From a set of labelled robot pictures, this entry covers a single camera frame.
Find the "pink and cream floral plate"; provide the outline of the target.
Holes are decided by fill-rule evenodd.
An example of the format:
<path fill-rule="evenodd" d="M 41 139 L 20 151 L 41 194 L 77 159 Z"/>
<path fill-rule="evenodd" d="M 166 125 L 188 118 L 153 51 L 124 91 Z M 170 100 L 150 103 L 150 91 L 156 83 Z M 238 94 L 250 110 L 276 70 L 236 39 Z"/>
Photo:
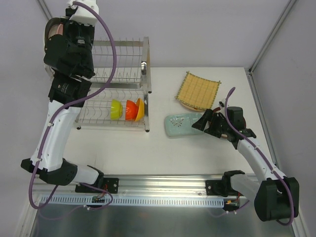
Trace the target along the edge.
<path fill-rule="evenodd" d="M 62 35 L 63 34 L 63 28 L 64 25 L 63 24 L 58 24 L 58 25 L 53 25 L 49 32 L 48 32 L 48 38 L 54 36 L 54 35 Z"/>

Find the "yellow woven bamboo mat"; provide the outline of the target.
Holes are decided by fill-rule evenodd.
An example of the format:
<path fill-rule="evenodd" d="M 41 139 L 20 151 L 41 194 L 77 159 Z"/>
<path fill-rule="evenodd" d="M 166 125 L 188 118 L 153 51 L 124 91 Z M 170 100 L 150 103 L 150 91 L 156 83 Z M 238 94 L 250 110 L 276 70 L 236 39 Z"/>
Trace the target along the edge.
<path fill-rule="evenodd" d="M 204 79 L 187 71 L 175 99 L 183 105 L 205 111 L 212 108 L 220 84 L 220 81 Z"/>

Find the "cream plate with metallic rim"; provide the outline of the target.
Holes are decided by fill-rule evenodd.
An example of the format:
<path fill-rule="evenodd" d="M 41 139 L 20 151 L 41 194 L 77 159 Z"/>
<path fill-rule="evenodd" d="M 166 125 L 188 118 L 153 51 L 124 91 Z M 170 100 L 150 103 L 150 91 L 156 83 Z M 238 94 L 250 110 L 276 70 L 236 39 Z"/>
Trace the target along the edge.
<path fill-rule="evenodd" d="M 44 51 L 46 51 L 47 50 L 47 48 L 46 48 L 46 43 L 47 43 L 47 41 L 48 41 L 48 32 L 49 32 L 49 30 L 50 30 L 50 28 L 53 26 L 53 25 L 58 25 L 58 24 L 60 24 L 61 23 L 61 18 L 58 18 L 58 17 L 54 17 L 54 18 L 51 18 L 48 22 L 47 22 L 47 24 L 46 24 L 46 26 L 45 26 L 45 30 L 44 30 Z"/>

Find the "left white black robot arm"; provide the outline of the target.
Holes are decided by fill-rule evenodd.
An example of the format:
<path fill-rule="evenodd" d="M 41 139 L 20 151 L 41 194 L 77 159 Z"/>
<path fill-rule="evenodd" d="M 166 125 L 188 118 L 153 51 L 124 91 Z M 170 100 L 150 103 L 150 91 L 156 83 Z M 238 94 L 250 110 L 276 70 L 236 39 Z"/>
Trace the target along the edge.
<path fill-rule="evenodd" d="M 103 189 L 103 173 L 92 166 L 78 166 L 64 159 L 72 126 L 84 102 L 70 102 L 87 96 L 95 75 L 92 47 L 95 28 L 66 18 L 52 18 L 44 31 L 44 63 L 53 73 L 45 129 L 34 154 L 21 167 L 35 172 L 48 184 L 66 186 L 86 183 L 92 192 Z"/>

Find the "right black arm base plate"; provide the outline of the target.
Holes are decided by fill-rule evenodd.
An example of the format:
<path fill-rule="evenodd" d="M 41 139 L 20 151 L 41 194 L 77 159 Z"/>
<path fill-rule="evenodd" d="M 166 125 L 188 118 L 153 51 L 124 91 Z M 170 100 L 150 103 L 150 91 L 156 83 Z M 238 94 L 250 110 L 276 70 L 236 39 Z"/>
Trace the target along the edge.
<path fill-rule="evenodd" d="M 221 180 L 206 180 L 205 181 L 205 190 L 207 196 L 222 196 L 223 184 Z"/>

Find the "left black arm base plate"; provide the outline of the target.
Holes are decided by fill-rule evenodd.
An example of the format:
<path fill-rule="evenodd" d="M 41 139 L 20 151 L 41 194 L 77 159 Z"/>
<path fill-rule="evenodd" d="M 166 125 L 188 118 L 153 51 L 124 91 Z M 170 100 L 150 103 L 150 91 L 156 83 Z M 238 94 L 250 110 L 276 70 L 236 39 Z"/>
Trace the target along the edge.
<path fill-rule="evenodd" d="M 117 194 L 118 189 L 119 189 L 119 178 L 105 177 L 103 179 L 103 182 L 101 183 L 100 188 L 108 191 L 111 194 Z M 80 186 L 76 185 L 75 192 L 76 193 L 93 193 L 93 194 L 101 193 L 98 190 L 89 188 L 84 185 L 80 185 Z"/>

